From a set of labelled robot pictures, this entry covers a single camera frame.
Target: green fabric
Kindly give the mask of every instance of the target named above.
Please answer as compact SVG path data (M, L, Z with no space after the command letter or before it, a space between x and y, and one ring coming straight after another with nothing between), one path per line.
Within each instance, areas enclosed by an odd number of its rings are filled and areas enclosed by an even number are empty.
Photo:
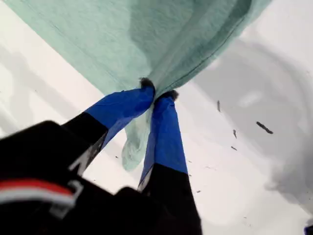
M159 96L204 69L270 0L4 1L103 94L146 76ZM126 169L144 157L150 114L126 128Z

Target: red stripe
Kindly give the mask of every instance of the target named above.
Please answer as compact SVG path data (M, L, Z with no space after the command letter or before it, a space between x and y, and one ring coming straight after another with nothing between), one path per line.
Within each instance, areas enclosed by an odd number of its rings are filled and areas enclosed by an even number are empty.
M24 180L7 180L0 182L0 191L17 188L44 188L56 193L73 195L73 193L67 188L43 180L24 179Z

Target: white stripe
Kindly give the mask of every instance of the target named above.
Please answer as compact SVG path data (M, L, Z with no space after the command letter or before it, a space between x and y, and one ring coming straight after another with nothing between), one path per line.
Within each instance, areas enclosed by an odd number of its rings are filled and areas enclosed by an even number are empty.
M75 205L73 196L55 193L45 189L19 188L0 190L0 204L29 200L47 201L69 207Z

